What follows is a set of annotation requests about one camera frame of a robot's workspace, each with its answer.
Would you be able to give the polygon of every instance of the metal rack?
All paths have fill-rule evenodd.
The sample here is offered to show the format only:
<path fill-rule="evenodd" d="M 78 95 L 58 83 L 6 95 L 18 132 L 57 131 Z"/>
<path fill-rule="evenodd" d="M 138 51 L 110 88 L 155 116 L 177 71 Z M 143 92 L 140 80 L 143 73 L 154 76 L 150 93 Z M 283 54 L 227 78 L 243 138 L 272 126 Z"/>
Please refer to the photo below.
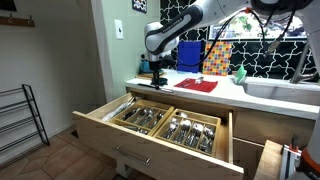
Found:
<path fill-rule="evenodd" d="M 12 95 L 12 94 L 18 94 L 18 93 L 23 93 L 25 96 L 25 99 L 22 101 L 19 101 L 19 102 L 15 102 L 15 103 L 0 107 L 0 117 L 1 117 L 1 115 L 5 114 L 5 113 L 13 113 L 14 111 L 17 111 L 19 109 L 26 108 L 26 107 L 29 108 L 31 116 L 23 118 L 23 119 L 19 119 L 17 121 L 13 120 L 12 123 L 0 127 L 0 136 L 1 136 L 1 133 L 7 132 L 9 130 L 13 130 L 14 128 L 21 127 L 21 126 L 28 124 L 28 123 L 31 123 L 31 122 L 35 123 L 37 131 L 32 132 L 24 137 L 21 137 L 13 142 L 10 142 L 10 143 L 0 147 L 0 153 L 2 151 L 7 150 L 8 148 L 11 148 L 11 147 L 13 147 L 19 143 L 22 143 L 22 142 L 24 142 L 32 137 L 35 137 L 37 135 L 40 136 L 40 139 L 44 144 L 50 146 L 50 142 L 49 142 L 46 130 L 43 126 L 42 118 L 40 116 L 38 105 L 37 105 L 37 102 L 34 98 L 34 94 L 33 94 L 31 86 L 23 84 L 21 88 L 0 92 L 0 99 L 1 99 L 1 97 L 7 96 L 7 95 Z"/>

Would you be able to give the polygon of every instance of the blue object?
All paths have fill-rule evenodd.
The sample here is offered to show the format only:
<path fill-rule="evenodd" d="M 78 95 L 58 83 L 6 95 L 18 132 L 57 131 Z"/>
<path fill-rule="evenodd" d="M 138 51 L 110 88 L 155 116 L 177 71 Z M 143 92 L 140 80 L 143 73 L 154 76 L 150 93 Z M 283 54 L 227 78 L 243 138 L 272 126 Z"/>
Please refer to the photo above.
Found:
<path fill-rule="evenodd" d="M 199 65 L 194 67 L 187 67 L 181 65 L 181 63 L 193 65 L 200 61 L 201 41 L 180 42 L 178 48 L 179 60 L 177 70 L 193 73 L 199 72 Z"/>
<path fill-rule="evenodd" d="M 152 73 L 153 72 L 150 70 L 149 62 L 147 60 L 141 60 L 139 69 L 140 69 L 141 73 Z"/>

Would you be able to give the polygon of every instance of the patterned backsplash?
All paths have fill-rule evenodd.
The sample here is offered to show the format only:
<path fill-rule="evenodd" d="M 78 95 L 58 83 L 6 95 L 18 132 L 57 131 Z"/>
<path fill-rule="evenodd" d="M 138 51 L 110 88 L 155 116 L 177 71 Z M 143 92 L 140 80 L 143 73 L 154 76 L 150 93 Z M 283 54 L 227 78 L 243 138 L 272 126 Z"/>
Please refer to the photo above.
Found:
<path fill-rule="evenodd" d="M 161 23 L 164 25 L 173 17 L 180 14 L 195 0 L 161 0 Z M 205 44 L 210 42 L 207 40 L 209 27 L 190 30 L 180 36 L 181 41 L 202 41 L 201 58 L 204 56 Z M 306 40 L 296 39 L 281 42 L 277 50 L 267 58 L 264 58 L 264 49 L 262 42 L 254 40 L 237 40 L 232 42 L 232 55 L 230 58 L 230 72 L 236 71 L 240 65 L 244 65 L 247 70 L 247 76 L 274 78 L 289 80 L 292 78 L 295 68 L 300 60 L 302 50 Z M 173 57 L 177 57 L 178 49 L 173 51 Z M 303 73 L 313 73 L 316 71 L 313 62 L 312 53 L 309 50 Z"/>

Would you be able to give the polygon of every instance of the drawer front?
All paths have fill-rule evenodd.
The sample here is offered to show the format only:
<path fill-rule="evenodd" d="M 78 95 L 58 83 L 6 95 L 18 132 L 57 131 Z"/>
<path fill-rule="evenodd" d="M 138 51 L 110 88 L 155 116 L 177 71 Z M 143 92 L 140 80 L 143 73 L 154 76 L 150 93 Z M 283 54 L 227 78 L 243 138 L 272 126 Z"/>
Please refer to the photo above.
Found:
<path fill-rule="evenodd" d="M 228 161 L 104 123 L 90 115 L 74 112 L 74 120 L 81 142 L 156 179 L 242 179 L 243 169 Z M 224 146 L 228 147 L 232 138 L 226 138 Z M 229 154 L 221 156 L 230 160 Z"/>

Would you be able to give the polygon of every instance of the open drawer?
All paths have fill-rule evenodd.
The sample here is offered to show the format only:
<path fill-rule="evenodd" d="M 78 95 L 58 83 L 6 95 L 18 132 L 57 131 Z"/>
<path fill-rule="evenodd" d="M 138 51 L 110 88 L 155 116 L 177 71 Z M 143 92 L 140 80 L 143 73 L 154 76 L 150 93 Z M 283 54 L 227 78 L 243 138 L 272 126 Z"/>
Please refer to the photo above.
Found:
<path fill-rule="evenodd" d="M 161 140 L 157 132 L 144 135 L 101 121 L 131 97 L 129 93 L 88 114 L 74 112 L 79 140 L 156 179 L 242 179 L 243 169 L 232 163 L 231 112 L 217 131 L 215 153 L 208 155 Z"/>

